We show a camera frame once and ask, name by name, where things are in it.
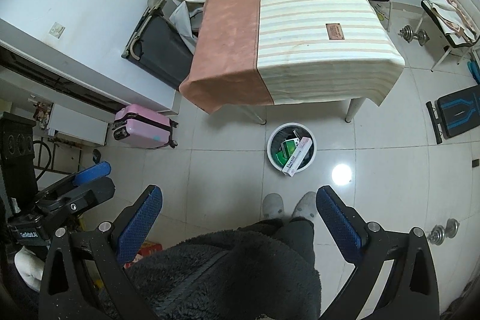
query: wall outlet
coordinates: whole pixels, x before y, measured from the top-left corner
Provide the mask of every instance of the wall outlet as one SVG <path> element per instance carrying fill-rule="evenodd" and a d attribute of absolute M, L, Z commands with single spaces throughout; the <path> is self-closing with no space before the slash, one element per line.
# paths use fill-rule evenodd
<path fill-rule="evenodd" d="M 65 30 L 64 26 L 61 26 L 58 22 L 55 22 L 51 27 L 49 34 L 59 39 L 64 30 Z"/>

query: pink suitcase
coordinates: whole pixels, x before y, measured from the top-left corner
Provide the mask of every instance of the pink suitcase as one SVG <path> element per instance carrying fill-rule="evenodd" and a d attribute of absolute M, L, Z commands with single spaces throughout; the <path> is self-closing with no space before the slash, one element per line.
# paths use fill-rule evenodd
<path fill-rule="evenodd" d="M 163 114 L 140 105 L 130 105 L 115 115 L 113 138 L 138 148 L 159 148 L 166 145 L 175 148 L 173 128 L 178 123 Z"/>

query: metal dumbbell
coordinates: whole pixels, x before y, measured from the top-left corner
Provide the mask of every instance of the metal dumbbell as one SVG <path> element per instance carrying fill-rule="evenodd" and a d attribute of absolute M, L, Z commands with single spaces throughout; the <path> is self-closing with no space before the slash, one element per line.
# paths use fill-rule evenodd
<path fill-rule="evenodd" d="M 407 43 L 411 43 L 412 40 L 418 40 L 420 46 L 424 46 L 430 39 L 426 31 L 420 29 L 418 33 L 414 33 L 410 25 L 407 25 L 403 29 L 400 29 L 400 33 L 398 35 L 400 37 L 403 37 Z"/>
<path fill-rule="evenodd" d="M 429 236 L 428 241 L 436 246 L 440 246 L 445 238 L 453 239 L 458 232 L 460 223 L 456 219 L 448 219 L 445 228 L 443 226 L 435 226 Z"/>

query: striped tablecloth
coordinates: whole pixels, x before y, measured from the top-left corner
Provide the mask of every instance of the striped tablecloth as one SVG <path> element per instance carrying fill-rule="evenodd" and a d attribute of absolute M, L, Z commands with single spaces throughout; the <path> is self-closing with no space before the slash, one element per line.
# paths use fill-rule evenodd
<path fill-rule="evenodd" d="M 327 24 L 340 24 L 344 40 L 329 39 Z M 405 66 L 368 0 L 209 0 L 193 60 L 180 90 L 207 112 L 359 97 L 380 105 Z"/>

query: shoe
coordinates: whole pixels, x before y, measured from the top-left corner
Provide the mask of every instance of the shoe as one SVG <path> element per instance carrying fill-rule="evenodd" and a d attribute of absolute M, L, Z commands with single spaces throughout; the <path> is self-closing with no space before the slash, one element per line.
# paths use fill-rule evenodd
<path fill-rule="evenodd" d="M 313 221 L 318 214 L 316 204 L 317 193 L 309 191 L 306 193 L 300 201 L 298 201 L 292 213 L 292 219 L 295 217 L 303 217 L 307 220 Z"/>
<path fill-rule="evenodd" d="M 263 199 L 262 213 L 263 213 L 263 218 L 265 220 L 283 218 L 285 215 L 285 212 L 283 209 L 282 196 L 277 193 L 268 194 Z"/>

